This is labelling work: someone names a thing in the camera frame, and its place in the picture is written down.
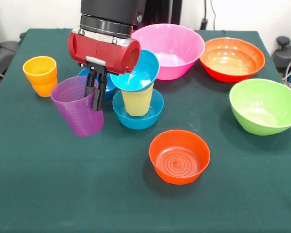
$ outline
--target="pink bowl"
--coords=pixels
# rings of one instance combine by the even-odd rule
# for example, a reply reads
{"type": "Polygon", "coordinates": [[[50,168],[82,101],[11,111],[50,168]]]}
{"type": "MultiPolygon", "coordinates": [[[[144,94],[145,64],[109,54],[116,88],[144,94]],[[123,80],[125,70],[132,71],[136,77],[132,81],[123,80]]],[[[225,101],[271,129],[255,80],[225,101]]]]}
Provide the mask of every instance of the pink bowl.
{"type": "Polygon", "coordinates": [[[205,42],[198,33],[176,24],[152,24],[135,31],[132,38],[158,58],[157,79],[160,80],[183,76],[205,49],[205,42]]]}

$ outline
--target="orange bowl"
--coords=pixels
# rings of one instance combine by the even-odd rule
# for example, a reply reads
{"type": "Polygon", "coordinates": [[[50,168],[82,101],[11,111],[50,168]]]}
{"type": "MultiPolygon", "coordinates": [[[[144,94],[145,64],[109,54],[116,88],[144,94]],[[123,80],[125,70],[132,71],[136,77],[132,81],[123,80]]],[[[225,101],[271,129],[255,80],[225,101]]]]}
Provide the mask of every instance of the orange bowl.
{"type": "Polygon", "coordinates": [[[221,37],[205,43],[200,61],[215,79],[236,83],[258,73],[265,64],[265,57],[258,47],[247,41],[221,37]]]}
{"type": "Polygon", "coordinates": [[[158,176],[175,185],[195,181],[210,161],[205,141],[186,130],[162,132],[153,139],[149,153],[158,176]]]}

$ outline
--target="purple cup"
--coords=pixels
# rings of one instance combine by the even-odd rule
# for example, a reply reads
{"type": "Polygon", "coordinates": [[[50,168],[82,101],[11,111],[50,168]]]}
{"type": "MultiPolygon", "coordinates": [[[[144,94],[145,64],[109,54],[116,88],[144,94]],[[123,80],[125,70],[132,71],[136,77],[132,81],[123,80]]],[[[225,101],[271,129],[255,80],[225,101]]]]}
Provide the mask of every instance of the purple cup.
{"type": "Polygon", "coordinates": [[[77,136],[91,136],[102,129],[103,113],[92,109],[94,93],[84,97],[86,76],[66,79],[51,93],[59,112],[77,136]]]}

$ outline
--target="orange cup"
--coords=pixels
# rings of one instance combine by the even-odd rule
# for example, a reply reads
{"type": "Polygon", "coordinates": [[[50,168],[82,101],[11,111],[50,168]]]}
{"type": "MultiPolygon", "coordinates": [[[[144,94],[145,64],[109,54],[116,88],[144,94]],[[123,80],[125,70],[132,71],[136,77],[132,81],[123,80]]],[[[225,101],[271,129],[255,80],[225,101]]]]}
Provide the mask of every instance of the orange cup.
{"type": "Polygon", "coordinates": [[[57,85],[57,64],[53,58],[40,56],[29,59],[23,71],[39,96],[50,96],[57,85]]]}
{"type": "Polygon", "coordinates": [[[162,132],[153,139],[149,153],[158,176],[175,185],[195,181],[210,161],[205,141],[186,130],[162,132]]]}

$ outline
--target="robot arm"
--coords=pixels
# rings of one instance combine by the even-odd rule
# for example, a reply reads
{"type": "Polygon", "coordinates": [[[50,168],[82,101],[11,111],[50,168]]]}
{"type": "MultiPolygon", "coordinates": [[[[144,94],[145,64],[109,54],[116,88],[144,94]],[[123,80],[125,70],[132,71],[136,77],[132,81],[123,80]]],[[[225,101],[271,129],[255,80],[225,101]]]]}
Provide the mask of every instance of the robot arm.
{"type": "Polygon", "coordinates": [[[80,26],[68,39],[72,59],[90,69],[85,95],[93,91],[93,109],[102,109],[106,74],[132,72],[140,44],[131,39],[133,27],[142,20],[146,0],[82,0],[80,26]],[[94,81],[98,76],[99,87],[94,81]]]}

